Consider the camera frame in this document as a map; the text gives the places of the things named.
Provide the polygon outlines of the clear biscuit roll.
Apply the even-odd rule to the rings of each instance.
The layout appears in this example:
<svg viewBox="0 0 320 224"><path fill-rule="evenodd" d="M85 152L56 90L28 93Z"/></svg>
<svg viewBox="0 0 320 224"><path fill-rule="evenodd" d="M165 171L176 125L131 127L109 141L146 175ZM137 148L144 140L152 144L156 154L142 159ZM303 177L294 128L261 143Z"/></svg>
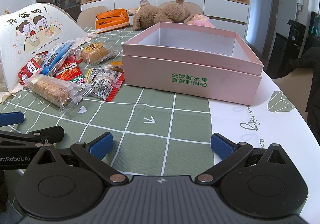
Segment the clear biscuit roll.
<svg viewBox="0 0 320 224"><path fill-rule="evenodd" d="M32 75L24 85L57 106L61 113L77 106L85 96L92 92L92 88L86 84L67 82L43 74Z"/></svg>

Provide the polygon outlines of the dark red snack packet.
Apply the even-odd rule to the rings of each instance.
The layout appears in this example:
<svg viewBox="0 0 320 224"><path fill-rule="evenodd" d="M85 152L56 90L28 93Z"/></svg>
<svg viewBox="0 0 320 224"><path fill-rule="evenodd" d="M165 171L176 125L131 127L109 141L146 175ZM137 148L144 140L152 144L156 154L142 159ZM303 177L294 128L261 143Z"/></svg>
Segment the dark red snack packet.
<svg viewBox="0 0 320 224"><path fill-rule="evenodd" d="M31 78L32 75L40 73L42 71L41 64L43 59L41 56L35 56L29 60L18 72L18 78L21 84L26 84L26 82Z"/></svg>

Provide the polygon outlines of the blue snack bag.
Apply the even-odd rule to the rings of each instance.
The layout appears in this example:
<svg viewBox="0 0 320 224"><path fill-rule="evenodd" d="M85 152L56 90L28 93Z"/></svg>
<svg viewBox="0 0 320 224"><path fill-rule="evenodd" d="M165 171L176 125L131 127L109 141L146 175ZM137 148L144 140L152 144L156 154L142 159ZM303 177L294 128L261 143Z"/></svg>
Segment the blue snack bag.
<svg viewBox="0 0 320 224"><path fill-rule="evenodd" d="M46 59L41 64L41 74L50 77L55 76L69 55L74 41L75 40L72 39L52 48L52 50L48 52Z"/></svg>

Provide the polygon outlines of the red spicy strip packet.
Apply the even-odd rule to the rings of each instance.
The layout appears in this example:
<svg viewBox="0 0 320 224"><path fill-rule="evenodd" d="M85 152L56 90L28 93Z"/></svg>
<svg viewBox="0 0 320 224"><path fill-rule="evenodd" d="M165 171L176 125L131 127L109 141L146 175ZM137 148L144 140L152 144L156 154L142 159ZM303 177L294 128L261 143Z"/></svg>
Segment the red spicy strip packet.
<svg viewBox="0 0 320 224"><path fill-rule="evenodd" d="M85 77L78 67L76 56L71 56L64 61L55 74L55 78L71 83L83 83L85 81Z"/></svg>

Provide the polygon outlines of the red clear printed snack packet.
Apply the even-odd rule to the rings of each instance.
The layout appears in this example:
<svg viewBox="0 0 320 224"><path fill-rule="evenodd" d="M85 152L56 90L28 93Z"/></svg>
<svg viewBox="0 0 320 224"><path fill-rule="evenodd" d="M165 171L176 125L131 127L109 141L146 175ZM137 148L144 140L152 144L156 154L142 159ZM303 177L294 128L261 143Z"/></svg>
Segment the red clear printed snack packet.
<svg viewBox="0 0 320 224"><path fill-rule="evenodd" d="M92 88L91 96L112 102L124 81L124 74L109 69L92 68L86 74L85 84Z"/></svg>

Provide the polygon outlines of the yellow bread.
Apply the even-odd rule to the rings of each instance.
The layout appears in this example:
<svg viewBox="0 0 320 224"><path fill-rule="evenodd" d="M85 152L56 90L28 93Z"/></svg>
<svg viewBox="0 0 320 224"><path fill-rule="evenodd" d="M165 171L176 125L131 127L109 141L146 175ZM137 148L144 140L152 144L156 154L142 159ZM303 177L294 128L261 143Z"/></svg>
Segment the yellow bread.
<svg viewBox="0 0 320 224"><path fill-rule="evenodd" d="M97 65L109 59L114 53L114 48L103 43L91 43L80 52L80 58L87 64Z"/></svg>

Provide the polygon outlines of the white cartoon chair cover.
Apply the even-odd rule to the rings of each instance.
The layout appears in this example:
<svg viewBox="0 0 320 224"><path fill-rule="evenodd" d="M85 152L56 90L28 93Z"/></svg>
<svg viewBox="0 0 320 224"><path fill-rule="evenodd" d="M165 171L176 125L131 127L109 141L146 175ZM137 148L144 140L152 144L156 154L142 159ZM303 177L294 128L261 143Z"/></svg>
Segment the white cartoon chair cover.
<svg viewBox="0 0 320 224"><path fill-rule="evenodd" d="M8 91L13 91L19 81L18 72L36 53L86 36L67 12L49 3L1 15L1 68Z"/></svg>

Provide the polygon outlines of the small orange wrapped cake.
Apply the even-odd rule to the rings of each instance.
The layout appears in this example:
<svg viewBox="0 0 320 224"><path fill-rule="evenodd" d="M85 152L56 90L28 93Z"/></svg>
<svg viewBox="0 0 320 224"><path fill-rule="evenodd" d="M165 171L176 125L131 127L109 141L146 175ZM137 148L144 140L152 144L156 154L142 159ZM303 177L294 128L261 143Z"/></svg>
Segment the small orange wrapped cake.
<svg viewBox="0 0 320 224"><path fill-rule="evenodd" d="M110 62L107 65L105 65L105 68L108 70L114 70L118 71L120 73L123 73L123 62L122 61L115 61L115 62Z"/></svg>

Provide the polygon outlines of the beige dining chair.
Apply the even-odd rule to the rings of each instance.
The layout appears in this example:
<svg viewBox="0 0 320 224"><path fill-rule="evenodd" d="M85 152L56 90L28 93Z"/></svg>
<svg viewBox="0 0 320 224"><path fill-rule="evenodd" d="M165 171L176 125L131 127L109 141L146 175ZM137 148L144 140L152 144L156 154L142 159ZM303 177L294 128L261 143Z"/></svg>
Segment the beige dining chair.
<svg viewBox="0 0 320 224"><path fill-rule="evenodd" d="M78 17L77 24L82 28L94 27L96 16L99 13L107 12L108 8L104 6L96 6L82 11Z"/></svg>

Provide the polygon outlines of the orange tissue pack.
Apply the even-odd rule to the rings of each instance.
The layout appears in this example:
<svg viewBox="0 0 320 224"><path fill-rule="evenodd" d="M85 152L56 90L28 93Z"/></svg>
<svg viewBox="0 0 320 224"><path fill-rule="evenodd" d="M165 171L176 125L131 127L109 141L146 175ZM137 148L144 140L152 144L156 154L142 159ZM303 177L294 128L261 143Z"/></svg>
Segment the orange tissue pack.
<svg viewBox="0 0 320 224"><path fill-rule="evenodd" d="M114 9L99 13L95 19L95 32L97 34L124 28L130 25L129 16L125 9Z"/></svg>

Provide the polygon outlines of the pink cardboard box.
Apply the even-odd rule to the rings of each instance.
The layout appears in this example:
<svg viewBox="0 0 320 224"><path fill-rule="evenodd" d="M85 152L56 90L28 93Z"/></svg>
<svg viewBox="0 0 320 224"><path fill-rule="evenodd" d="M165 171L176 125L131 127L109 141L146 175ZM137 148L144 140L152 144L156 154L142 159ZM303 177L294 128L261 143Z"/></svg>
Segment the pink cardboard box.
<svg viewBox="0 0 320 224"><path fill-rule="evenodd" d="M160 22L123 44L125 82L250 105L263 64L236 33Z"/></svg>

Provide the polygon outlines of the black water dispenser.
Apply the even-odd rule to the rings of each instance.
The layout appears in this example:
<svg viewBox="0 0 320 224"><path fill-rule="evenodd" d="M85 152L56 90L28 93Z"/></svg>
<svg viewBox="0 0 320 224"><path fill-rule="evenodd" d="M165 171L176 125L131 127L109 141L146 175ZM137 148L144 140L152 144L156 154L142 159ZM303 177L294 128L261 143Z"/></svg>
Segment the black water dispenser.
<svg viewBox="0 0 320 224"><path fill-rule="evenodd" d="M300 22L294 21L292 19L290 19L287 24L290 26L289 36L285 41L285 45L280 45L281 47L283 47L284 54L281 57L281 62L276 78L284 77L289 73L289 60L295 60L298 58L306 29L306 26L304 24L301 24Z"/></svg>

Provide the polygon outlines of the brown teddy bear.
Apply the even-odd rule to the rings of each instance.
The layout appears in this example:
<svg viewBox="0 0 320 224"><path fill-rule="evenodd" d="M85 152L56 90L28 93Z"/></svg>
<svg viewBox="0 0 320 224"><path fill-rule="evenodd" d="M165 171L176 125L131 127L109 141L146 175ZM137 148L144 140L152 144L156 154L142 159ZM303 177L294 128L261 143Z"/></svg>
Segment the brown teddy bear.
<svg viewBox="0 0 320 224"><path fill-rule="evenodd" d="M145 5L134 15L132 27L134 31L138 31L159 22L184 23L189 16L190 11L184 5L184 0L176 0L164 8Z"/></svg>

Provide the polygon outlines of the white sideboard cabinet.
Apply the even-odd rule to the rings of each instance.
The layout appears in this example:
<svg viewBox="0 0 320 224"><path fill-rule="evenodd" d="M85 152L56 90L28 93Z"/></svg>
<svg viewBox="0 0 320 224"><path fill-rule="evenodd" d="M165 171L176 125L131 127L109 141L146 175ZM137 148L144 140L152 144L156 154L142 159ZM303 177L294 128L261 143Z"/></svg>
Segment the white sideboard cabinet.
<svg viewBox="0 0 320 224"><path fill-rule="evenodd" d="M140 8L142 0L93 0L81 4L81 11L97 6L108 10ZM184 14L186 23L195 14L203 14L218 29L236 32L245 39L249 5L233 0L147 0L146 10L169 9Z"/></svg>

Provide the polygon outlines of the pink plush doll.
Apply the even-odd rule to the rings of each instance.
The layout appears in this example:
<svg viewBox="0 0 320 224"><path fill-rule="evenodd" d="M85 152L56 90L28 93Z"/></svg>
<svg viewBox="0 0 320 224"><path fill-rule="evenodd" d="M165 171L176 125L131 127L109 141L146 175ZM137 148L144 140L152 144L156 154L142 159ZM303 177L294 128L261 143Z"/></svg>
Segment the pink plush doll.
<svg viewBox="0 0 320 224"><path fill-rule="evenodd" d="M200 13L193 15L193 17L187 21L187 24L215 28L215 26L210 22L210 19Z"/></svg>

